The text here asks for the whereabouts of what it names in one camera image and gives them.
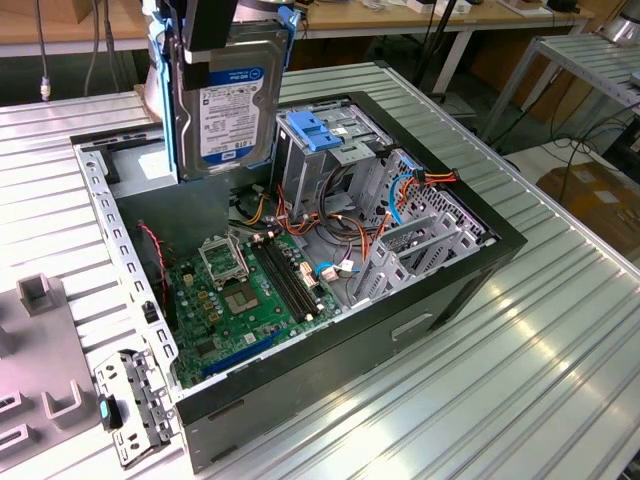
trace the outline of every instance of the red cable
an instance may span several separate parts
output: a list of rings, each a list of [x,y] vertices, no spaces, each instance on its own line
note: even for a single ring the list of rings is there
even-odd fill
[[[167,305],[167,282],[164,278],[164,257],[162,256],[162,250],[160,249],[160,241],[158,237],[151,231],[149,227],[147,227],[144,223],[139,223],[138,226],[147,232],[147,234],[151,237],[151,241],[153,245],[156,247],[156,252],[158,253],[158,258],[160,259],[160,278],[162,281],[162,307],[166,308]]]

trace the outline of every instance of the blue pcie slot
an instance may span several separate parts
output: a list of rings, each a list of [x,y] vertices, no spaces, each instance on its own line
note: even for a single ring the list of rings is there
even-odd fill
[[[244,350],[240,350],[239,352],[234,353],[233,355],[229,355],[227,358],[223,358],[222,360],[218,360],[217,362],[212,363],[204,367],[200,372],[203,377],[207,377],[209,375],[213,375],[214,373],[222,372],[227,368],[236,365],[237,363],[245,361],[247,358],[251,358],[258,353],[267,350],[273,346],[273,342],[278,335],[280,335],[284,330],[278,330],[275,333],[272,333],[266,338],[263,338],[257,343],[248,346]]]

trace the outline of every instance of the chip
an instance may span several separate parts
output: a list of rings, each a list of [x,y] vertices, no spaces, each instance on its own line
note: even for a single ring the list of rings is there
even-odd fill
[[[251,285],[246,282],[237,283],[232,287],[224,289],[222,295],[234,315],[246,312],[260,305],[256,292],[251,288]]]
[[[216,345],[215,343],[213,343],[213,340],[207,340],[206,342],[203,342],[200,345],[196,346],[198,355],[200,355],[201,357],[208,355],[209,353],[215,351],[215,349]]]

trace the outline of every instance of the ram slot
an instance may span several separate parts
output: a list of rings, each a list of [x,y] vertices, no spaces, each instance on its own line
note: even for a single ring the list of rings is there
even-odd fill
[[[282,254],[280,249],[275,244],[270,242],[266,245],[266,251],[267,254],[271,257],[271,260],[278,267],[278,270],[280,270],[281,274],[285,277],[286,282],[293,289],[294,295],[298,298],[299,302],[301,302],[307,309],[306,313],[310,313],[311,315],[318,313],[318,307],[316,303],[311,298],[311,295],[302,283],[302,280],[300,280],[295,272],[291,270],[289,262]]]
[[[276,287],[276,290],[284,300],[284,303],[287,304],[287,308],[293,318],[296,319],[297,322],[304,320],[306,316],[305,308],[303,305],[299,304],[295,298],[295,296],[291,293],[287,284],[284,281],[284,278],[280,275],[280,271],[273,263],[269,255],[267,255],[266,250],[263,245],[254,245],[252,247],[253,254],[264,268],[265,273],[271,283],[273,283]]]

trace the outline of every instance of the hard drive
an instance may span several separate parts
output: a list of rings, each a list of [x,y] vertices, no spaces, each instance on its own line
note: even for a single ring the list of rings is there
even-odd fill
[[[174,89],[179,175],[202,178],[270,157],[289,33],[276,21],[234,25],[227,46],[185,52],[206,85]],[[174,78],[182,72],[174,65]]]

